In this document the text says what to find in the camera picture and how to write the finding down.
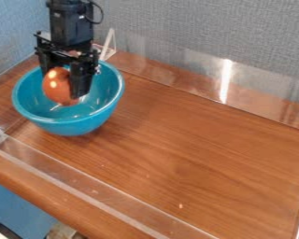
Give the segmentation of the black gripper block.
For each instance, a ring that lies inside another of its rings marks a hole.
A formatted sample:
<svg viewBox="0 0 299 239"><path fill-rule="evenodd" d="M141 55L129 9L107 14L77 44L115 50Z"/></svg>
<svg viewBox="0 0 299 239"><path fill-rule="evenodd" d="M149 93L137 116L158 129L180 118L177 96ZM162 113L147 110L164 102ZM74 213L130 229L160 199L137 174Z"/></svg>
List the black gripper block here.
<svg viewBox="0 0 299 239"><path fill-rule="evenodd" d="M93 47L93 41L66 46L51 39L51 32L38 31L35 37L38 41L35 54L39 56L43 74L46 75L53 68L70 64L71 98L86 96L90 93L93 79L101 73L101 56Z"/></svg>

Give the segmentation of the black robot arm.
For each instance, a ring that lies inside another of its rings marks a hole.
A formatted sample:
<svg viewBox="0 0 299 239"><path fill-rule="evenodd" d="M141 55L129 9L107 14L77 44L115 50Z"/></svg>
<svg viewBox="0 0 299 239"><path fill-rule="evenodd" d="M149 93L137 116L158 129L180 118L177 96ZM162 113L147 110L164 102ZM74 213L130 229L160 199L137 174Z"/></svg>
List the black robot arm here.
<svg viewBox="0 0 299 239"><path fill-rule="evenodd" d="M101 73L101 52L93 46L94 0L47 0L50 11L50 31L35 34L43 73L58 66L70 67L71 98L90 93L93 78Z"/></svg>

